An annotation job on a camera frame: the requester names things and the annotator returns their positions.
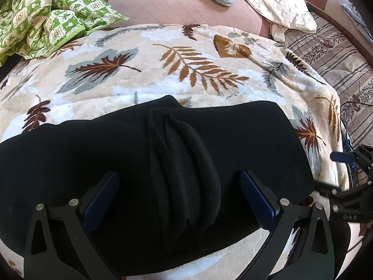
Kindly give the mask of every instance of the metal screw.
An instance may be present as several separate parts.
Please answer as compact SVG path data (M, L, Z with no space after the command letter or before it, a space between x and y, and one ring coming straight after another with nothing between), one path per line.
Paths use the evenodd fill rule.
M323 209L323 205L322 205L320 202L316 202L316 203L315 203L315 207L316 207L317 209Z
M44 204L43 203L39 203L37 206L36 206L36 210L43 210L44 208Z
M79 200L78 200L78 199L71 199L71 200L69 201L69 205L70 205L71 207L75 207L75 206L77 206L78 203L79 203Z
M286 199L286 198L282 198L280 200L280 204L284 205L286 207L286 206L288 206L290 204L290 201L288 199Z

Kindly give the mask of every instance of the black fabric fold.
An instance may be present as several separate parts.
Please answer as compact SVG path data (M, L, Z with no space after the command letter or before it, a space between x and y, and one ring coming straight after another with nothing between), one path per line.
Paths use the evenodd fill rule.
M166 96L1 143L0 238L22 255L35 206L81 197L108 169L120 188L90 238L123 276L174 268L255 231L238 186L244 170L293 203L314 187L275 103L187 109Z

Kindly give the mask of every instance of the brown floral pattern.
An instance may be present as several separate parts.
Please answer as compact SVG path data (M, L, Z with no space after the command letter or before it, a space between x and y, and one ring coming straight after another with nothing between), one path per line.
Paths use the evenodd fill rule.
M302 59L306 63L312 64L318 59L320 59L323 55L325 55L336 44L342 43L346 40L347 38L340 31L335 34L332 34L331 36L327 37L322 42L320 42L319 45L312 47L311 50L302 57Z
M373 81L369 82L357 94L353 94L348 101L356 101L369 104L373 99ZM355 104L345 104L341 108L341 118L348 124L354 117L355 113L359 112L361 106Z

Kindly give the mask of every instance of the black cable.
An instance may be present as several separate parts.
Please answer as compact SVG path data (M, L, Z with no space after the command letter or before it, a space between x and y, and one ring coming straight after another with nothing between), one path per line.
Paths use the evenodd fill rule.
M372 104L361 103L361 102L357 102L357 101L346 101L345 103L343 103L343 104L341 105L341 108L342 108L343 105L345 105L345 104L347 104L347 103L356 103L356 104L360 104L360 105L366 105L366 106L373 107Z
M358 245L360 244L360 242L361 242L361 243L364 242L364 239L365 239L365 236L362 237L362 238L359 240L359 242L356 243L352 248L350 248L350 249L347 251L347 253L349 253L349 252L352 251L356 246L358 246Z

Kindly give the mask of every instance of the white patterned cloth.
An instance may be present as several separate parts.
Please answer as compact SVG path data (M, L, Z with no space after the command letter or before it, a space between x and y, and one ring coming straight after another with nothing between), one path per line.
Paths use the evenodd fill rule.
M315 33L316 22L304 0L246 0L258 13L272 23L271 35L277 42L285 41L290 29Z

